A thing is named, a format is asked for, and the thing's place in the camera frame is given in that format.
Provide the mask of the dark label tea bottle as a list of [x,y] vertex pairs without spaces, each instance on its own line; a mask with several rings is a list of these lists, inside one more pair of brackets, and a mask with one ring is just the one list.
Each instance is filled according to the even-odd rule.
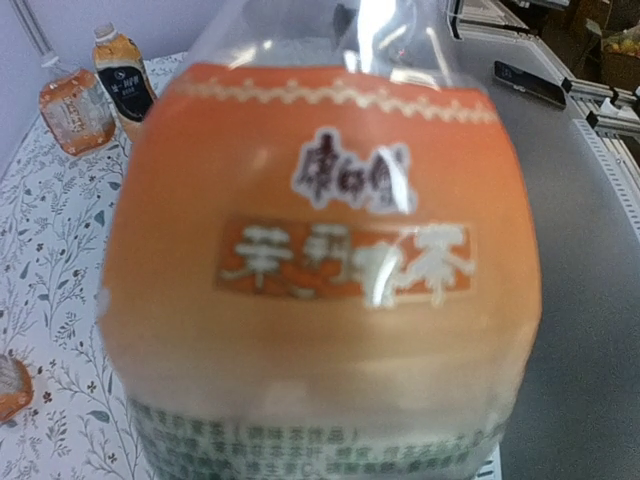
[[92,58],[97,75],[114,104],[122,129],[135,142],[157,98],[142,53],[111,22],[94,29],[94,41]]

